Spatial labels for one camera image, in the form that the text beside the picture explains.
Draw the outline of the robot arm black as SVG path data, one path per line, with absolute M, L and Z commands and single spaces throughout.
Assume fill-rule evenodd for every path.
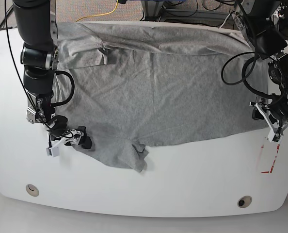
M 253 57 L 241 70 L 240 83 L 257 96 L 252 106 L 254 120 L 265 120 L 270 128 L 268 140 L 279 143 L 288 127 L 288 54 L 284 51 L 287 42 L 273 22 L 273 14 L 288 26 L 288 0 L 238 0 L 235 3 L 233 20 L 245 40 L 252 48 Z M 268 75 L 278 85 L 280 94 L 266 94 L 251 87 L 247 78 L 251 75 L 258 59 L 270 59 Z
M 20 62 L 24 66 L 20 83 L 27 96 L 27 121 L 41 123 L 48 132 L 47 154 L 55 157 L 59 146 L 80 146 L 89 150 L 93 146 L 86 128 L 71 129 L 68 119 L 55 114 L 55 108 L 69 103 L 75 92 L 72 75 L 57 69 L 59 51 L 56 24 L 56 2 L 54 0 L 14 0 L 14 12 L 19 35 L 24 41 Z M 69 96 L 61 102 L 52 102 L 53 81 L 57 75 L 69 78 Z

